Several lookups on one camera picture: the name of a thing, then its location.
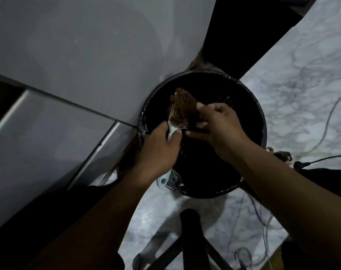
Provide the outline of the person's left hand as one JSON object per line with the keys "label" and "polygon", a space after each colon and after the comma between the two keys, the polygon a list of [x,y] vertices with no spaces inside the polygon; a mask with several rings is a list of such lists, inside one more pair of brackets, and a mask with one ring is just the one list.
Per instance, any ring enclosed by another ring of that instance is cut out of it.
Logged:
{"label": "person's left hand", "polygon": [[140,182],[150,186],[157,178],[171,170],[176,163],[180,146],[167,141],[168,123],[159,124],[144,141],[138,161],[134,167]]}

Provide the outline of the person's right hand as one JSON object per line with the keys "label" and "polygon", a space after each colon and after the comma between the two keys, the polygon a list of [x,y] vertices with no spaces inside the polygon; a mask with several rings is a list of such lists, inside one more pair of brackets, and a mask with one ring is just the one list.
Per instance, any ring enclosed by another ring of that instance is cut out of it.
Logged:
{"label": "person's right hand", "polygon": [[205,105],[198,102],[196,108],[201,119],[197,127],[202,132],[210,132],[208,139],[197,140],[208,142],[221,159],[235,164],[241,153],[242,145],[250,142],[241,127],[236,112],[225,103]]}

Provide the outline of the white handled hairbrush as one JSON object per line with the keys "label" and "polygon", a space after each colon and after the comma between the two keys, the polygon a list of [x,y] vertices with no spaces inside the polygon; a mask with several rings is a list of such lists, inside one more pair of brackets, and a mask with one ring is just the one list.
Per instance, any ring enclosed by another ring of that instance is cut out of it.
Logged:
{"label": "white handled hairbrush", "polygon": [[[173,103],[170,109],[170,114],[168,118],[168,135],[167,141],[172,139],[172,135],[177,130],[185,130],[188,122],[187,119],[184,118],[182,114],[182,107],[184,106],[184,99],[182,99],[181,92],[175,92],[173,96]],[[164,189],[170,179],[172,169],[170,169],[167,173],[157,178],[156,184],[158,188]]]}

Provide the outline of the brown hair clump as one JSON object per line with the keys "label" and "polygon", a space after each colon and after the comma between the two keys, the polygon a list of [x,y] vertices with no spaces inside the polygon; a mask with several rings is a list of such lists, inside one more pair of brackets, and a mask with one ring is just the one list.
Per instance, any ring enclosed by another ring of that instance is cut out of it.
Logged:
{"label": "brown hair clump", "polygon": [[181,111],[184,118],[187,119],[188,125],[186,128],[195,127],[196,123],[199,121],[199,112],[196,108],[197,100],[186,90],[182,88],[176,88],[175,92],[181,92],[182,99],[184,99],[184,106]]}

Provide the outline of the person's left forearm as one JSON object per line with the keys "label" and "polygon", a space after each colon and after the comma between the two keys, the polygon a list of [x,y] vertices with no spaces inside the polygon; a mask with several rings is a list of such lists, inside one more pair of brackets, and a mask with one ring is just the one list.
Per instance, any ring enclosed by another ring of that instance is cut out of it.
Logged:
{"label": "person's left forearm", "polygon": [[109,270],[141,198],[160,174],[137,165],[24,270]]}

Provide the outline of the person's right forearm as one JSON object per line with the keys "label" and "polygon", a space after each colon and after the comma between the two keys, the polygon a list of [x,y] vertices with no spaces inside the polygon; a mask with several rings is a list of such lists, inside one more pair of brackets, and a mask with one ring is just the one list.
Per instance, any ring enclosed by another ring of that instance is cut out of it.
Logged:
{"label": "person's right forearm", "polygon": [[320,268],[341,270],[341,197],[247,138],[230,150],[232,165],[303,251]]}

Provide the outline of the black power adapter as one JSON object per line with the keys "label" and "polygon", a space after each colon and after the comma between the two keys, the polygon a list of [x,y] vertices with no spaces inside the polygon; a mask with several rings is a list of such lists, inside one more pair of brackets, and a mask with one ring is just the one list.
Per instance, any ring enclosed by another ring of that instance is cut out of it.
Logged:
{"label": "black power adapter", "polygon": [[273,155],[284,163],[292,163],[293,159],[288,151],[273,152]]}

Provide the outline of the black chair base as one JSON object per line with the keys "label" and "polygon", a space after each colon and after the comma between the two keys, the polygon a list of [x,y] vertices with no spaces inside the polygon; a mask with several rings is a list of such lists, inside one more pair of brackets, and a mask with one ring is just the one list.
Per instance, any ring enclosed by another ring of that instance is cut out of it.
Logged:
{"label": "black chair base", "polygon": [[212,270],[212,259],[220,270],[235,270],[204,237],[200,215],[194,209],[180,213],[181,233],[178,238],[155,258],[156,252],[170,232],[157,231],[146,247],[135,256],[132,270],[166,270],[182,254],[183,270]]}

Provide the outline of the dark wooden furniture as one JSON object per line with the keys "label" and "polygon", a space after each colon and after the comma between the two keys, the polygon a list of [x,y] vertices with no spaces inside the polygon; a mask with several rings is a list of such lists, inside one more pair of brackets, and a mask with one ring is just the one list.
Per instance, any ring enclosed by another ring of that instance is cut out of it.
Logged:
{"label": "dark wooden furniture", "polygon": [[316,0],[216,0],[203,58],[240,80]]}

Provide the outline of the grey cabinet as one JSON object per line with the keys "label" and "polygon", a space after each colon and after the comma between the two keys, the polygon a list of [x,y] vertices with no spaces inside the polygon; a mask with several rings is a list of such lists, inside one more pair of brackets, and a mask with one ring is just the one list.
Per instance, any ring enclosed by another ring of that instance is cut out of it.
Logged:
{"label": "grey cabinet", "polygon": [[0,0],[0,227],[38,196],[92,185],[152,90],[199,53],[216,0]]}

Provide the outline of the person's black garment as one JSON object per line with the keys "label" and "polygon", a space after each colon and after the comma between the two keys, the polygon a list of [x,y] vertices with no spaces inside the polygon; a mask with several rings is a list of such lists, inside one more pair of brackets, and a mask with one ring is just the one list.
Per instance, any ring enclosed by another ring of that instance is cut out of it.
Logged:
{"label": "person's black garment", "polygon": [[341,169],[300,169],[296,168],[296,172],[306,177],[308,180],[321,186],[322,188],[341,197]]}

